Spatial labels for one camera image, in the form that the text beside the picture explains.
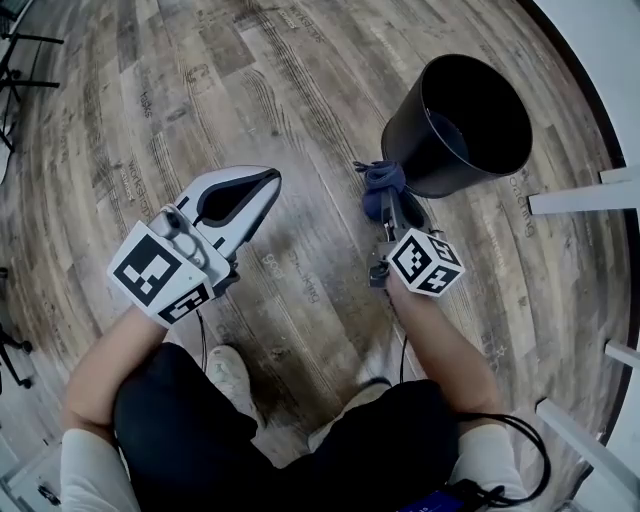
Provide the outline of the person's right forearm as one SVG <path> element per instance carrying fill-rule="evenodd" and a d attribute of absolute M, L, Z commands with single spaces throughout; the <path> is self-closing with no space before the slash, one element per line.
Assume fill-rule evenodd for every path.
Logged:
<path fill-rule="evenodd" d="M 500 413 L 502 399 L 487 360 L 438 304 L 409 291 L 394 271 L 386 291 L 419 364 L 450 407 L 457 413 Z"/>

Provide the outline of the person's left forearm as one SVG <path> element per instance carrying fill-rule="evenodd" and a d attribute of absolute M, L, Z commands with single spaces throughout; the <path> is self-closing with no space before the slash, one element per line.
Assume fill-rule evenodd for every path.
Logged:
<path fill-rule="evenodd" d="M 168 330 L 131 306 L 87 351 L 67 384 L 65 430 L 113 440 L 113 408 L 123 382 L 164 341 Z"/>

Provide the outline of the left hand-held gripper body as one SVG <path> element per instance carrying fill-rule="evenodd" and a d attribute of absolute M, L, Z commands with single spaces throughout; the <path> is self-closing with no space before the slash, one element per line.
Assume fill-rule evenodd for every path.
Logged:
<path fill-rule="evenodd" d="M 204 233 L 227 226 L 239 211 L 229 201 L 202 201 L 186 212 L 167 204 L 134 226 L 107 274 L 145 315 L 170 328 L 239 280 L 235 255 L 220 252 L 226 238 Z"/>

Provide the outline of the dark blue cloth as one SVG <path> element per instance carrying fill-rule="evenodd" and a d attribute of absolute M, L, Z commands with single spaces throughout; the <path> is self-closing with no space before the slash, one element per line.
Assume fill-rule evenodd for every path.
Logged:
<path fill-rule="evenodd" d="M 354 161 L 354 170 L 364 177 L 365 192 L 362 208 L 372 221 L 381 220 L 382 194 L 395 190 L 401 193 L 406 186 L 404 170 L 399 162 L 391 160 L 374 161 L 370 164 Z"/>

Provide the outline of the white desk with grommet hole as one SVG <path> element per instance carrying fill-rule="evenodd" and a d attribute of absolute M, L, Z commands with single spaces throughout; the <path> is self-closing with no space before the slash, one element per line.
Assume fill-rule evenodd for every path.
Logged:
<path fill-rule="evenodd" d="M 625 365 L 630 375 L 640 375 L 640 165 L 603 171 L 597 185 L 533 195 L 529 209 L 533 215 L 624 210 L 627 223 L 631 268 L 631 310 L 626 343 L 607 341 L 604 354 Z M 640 476 L 591 436 L 552 400 L 545 398 L 535 408 L 536 415 L 601 475 L 618 495 L 640 512 Z"/>

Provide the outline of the person's right white shoe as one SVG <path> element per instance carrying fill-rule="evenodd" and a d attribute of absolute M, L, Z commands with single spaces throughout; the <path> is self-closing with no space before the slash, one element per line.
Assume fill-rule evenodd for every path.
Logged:
<path fill-rule="evenodd" d="M 382 382 L 391 385 L 391 348 L 389 345 L 374 344 L 364 352 L 356 373 L 356 383 L 365 385 Z"/>

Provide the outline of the person's white shoe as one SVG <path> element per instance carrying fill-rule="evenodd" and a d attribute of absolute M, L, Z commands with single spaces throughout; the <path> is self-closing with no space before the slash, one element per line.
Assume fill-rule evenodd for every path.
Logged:
<path fill-rule="evenodd" d="M 391 348 L 389 345 L 374 344 L 364 352 L 356 373 L 356 383 L 365 385 L 382 382 L 391 385 Z"/>
<path fill-rule="evenodd" d="M 238 412 L 255 420 L 259 430 L 264 428 L 262 416 L 251 394 L 248 369 L 236 349 L 230 345 L 213 348 L 207 357 L 205 374 Z"/>

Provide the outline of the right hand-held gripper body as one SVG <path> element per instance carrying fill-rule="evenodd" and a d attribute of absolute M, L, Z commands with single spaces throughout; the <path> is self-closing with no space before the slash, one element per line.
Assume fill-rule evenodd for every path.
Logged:
<path fill-rule="evenodd" d="M 384 288 L 393 269 L 413 293 L 441 297 L 465 273 L 454 247 L 416 228 L 404 230 L 399 240 L 379 243 L 369 266 L 369 286 Z"/>

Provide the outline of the black round bin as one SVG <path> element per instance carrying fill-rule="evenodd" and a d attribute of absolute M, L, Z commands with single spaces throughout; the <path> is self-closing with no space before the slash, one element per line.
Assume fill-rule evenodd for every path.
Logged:
<path fill-rule="evenodd" d="M 528 112 L 509 81 L 462 54 L 425 66 L 381 137 L 407 188 L 430 199 L 519 172 L 532 147 Z"/>

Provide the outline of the person's left white shoe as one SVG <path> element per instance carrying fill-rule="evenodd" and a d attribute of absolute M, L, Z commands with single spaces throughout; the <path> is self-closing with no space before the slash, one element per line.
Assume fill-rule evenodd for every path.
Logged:
<path fill-rule="evenodd" d="M 230 345 L 213 348 L 207 357 L 205 374 L 238 412 L 255 420 L 259 430 L 264 428 L 262 416 L 251 394 L 248 369 L 236 349 Z"/>

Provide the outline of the person's black shorts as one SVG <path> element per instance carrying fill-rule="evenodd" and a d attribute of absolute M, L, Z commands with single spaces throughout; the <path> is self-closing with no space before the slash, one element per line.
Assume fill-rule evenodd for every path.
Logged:
<path fill-rule="evenodd" d="M 181 347 L 124 382 L 115 432 L 142 512 L 395 512 L 445 484 L 459 429 L 439 386 L 410 381 L 348 411 L 284 468 Z"/>

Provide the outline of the black folding chair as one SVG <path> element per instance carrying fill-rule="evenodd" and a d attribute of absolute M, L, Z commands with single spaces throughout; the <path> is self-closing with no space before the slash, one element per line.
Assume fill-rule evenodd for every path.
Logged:
<path fill-rule="evenodd" d="M 38 48 L 36 51 L 36 55 L 33 59 L 32 70 L 35 70 L 35 65 L 37 64 L 39 52 L 43 43 L 47 44 L 56 44 L 62 46 L 64 44 L 64 40 L 44 37 L 44 36 L 36 36 L 36 35 L 27 35 L 18 32 L 14 32 L 13 34 L 9 33 L 1 33 L 0 39 L 3 41 L 8 41 L 9 46 L 4 51 L 4 54 L 0 58 L 0 92 L 4 89 L 8 90 L 8 97 L 6 101 L 6 106 L 4 112 L 2 114 L 2 126 L 0 127 L 0 140 L 4 143 L 10 153 L 14 152 L 14 145 L 9 141 L 8 135 L 5 133 L 5 128 L 7 127 L 7 118 L 9 107 L 11 105 L 11 98 L 15 98 L 15 102 L 17 104 L 21 103 L 21 97 L 18 94 L 17 87 L 37 87 L 37 88 L 52 88 L 57 89 L 60 87 L 59 82 L 51 82 L 51 81 L 41 81 L 35 80 L 33 75 L 30 75 L 28 79 L 22 78 L 22 73 L 18 69 L 12 69 L 10 67 L 10 60 L 14 53 L 14 50 L 19 41 L 34 41 L 38 42 Z"/>

